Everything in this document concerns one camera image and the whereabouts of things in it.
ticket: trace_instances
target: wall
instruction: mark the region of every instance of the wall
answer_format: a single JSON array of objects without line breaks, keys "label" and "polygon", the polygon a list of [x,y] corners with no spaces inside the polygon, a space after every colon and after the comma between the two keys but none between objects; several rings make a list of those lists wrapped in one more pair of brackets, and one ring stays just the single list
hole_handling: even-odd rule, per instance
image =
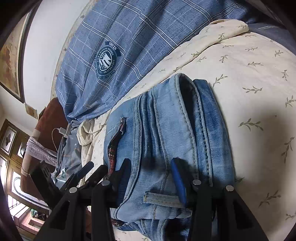
[{"label": "wall", "polygon": [[4,122],[5,118],[4,118],[4,111],[3,111],[3,107],[0,103],[0,129],[3,125],[3,122]]},{"label": "wall", "polygon": [[[37,109],[38,113],[50,101],[54,71],[63,44],[89,1],[43,0],[36,12],[25,47],[23,85],[26,103]],[[31,135],[37,120],[29,116],[24,105],[2,87],[0,103],[4,117]]]}]

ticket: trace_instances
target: white cable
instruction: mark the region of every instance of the white cable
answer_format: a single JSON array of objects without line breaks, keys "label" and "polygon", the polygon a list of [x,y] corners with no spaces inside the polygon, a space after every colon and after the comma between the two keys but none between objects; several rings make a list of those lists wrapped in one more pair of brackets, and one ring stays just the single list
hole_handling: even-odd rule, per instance
[{"label": "white cable", "polygon": [[57,150],[57,147],[56,147],[56,145],[55,145],[55,143],[54,143],[54,138],[53,138],[53,136],[52,136],[52,143],[54,144],[54,147],[55,147],[56,150]]}]

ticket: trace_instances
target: picture frame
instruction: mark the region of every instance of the picture frame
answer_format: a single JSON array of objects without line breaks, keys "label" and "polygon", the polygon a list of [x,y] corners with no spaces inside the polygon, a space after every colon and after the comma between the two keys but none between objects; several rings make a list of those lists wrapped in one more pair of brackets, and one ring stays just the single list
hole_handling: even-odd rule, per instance
[{"label": "picture frame", "polygon": [[22,103],[25,102],[22,74],[25,45],[39,5],[18,22],[0,49],[0,85]]},{"label": "picture frame", "polygon": [[28,115],[34,117],[35,119],[38,120],[38,114],[37,114],[37,110],[34,109],[33,107],[29,106],[27,103],[25,103],[25,108],[26,108],[26,112]]},{"label": "picture frame", "polygon": [[16,136],[17,130],[14,129],[13,126],[7,125],[7,128],[1,137],[0,149],[9,157],[11,155]]}]

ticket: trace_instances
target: blanket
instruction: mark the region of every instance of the blanket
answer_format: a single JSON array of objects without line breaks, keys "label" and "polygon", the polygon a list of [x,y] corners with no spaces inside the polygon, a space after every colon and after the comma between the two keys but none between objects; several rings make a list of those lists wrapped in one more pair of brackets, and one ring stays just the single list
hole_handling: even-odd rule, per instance
[{"label": "blanket", "polygon": [[57,153],[41,145],[34,137],[30,137],[27,142],[26,152],[40,161],[55,166],[57,163]]},{"label": "blanket", "polygon": [[88,13],[66,51],[56,93],[67,120],[110,110],[167,54],[210,22],[259,21],[243,0],[101,0]]}]

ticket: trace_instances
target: denim bag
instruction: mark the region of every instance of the denim bag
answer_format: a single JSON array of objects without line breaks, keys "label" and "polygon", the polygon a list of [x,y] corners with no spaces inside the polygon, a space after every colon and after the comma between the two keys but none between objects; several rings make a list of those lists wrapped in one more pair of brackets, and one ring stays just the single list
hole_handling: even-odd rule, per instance
[{"label": "denim bag", "polygon": [[111,210],[116,226],[137,230],[153,241],[188,235],[191,210],[177,196],[170,161],[185,160],[194,178],[223,188],[234,184],[227,131],[205,80],[176,74],[121,104],[107,121],[104,162],[109,174],[131,160],[123,202]]}]

